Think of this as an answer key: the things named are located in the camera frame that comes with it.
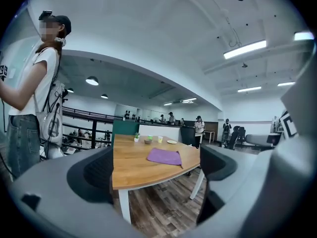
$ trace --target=white table leg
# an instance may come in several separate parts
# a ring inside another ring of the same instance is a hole
[[[204,177],[205,177],[204,172],[203,172],[203,170],[201,169],[201,170],[200,170],[200,173],[199,173],[199,176],[198,176],[198,179],[197,179],[197,181],[196,181],[195,187],[194,187],[194,189],[193,189],[193,192],[192,192],[192,194],[191,194],[190,197],[189,197],[190,199],[193,200],[193,199],[195,198],[195,196],[197,195],[197,192],[198,192],[200,186],[202,185],[202,182],[203,182]]]
[[[121,206],[121,212],[123,218],[131,223],[130,218],[130,209],[129,209],[129,194],[127,189],[120,189],[119,190],[119,200],[120,200],[120,206]]]

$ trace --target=small potted plant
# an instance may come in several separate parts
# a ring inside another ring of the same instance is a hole
[[[140,134],[137,132],[135,133],[134,142],[138,142],[140,139]]]

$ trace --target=baseball cap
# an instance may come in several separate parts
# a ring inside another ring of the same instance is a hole
[[[58,22],[65,26],[66,35],[70,34],[71,32],[71,22],[67,16],[59,15],[59,16],[49,16],[44,19],[46,22]]]

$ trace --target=bowl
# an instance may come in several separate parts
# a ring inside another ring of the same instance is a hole
[[[144,143],[146,143],[147,145],[150,145],[152,143],[151,139],[144,139]]]

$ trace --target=purple cloth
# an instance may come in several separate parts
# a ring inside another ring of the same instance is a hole
[[[182,165],[182,160],[180,158],[179,152],[166,151],[157,148],[153,148],[150,151],[147,159],[149,161],[162,164]]]

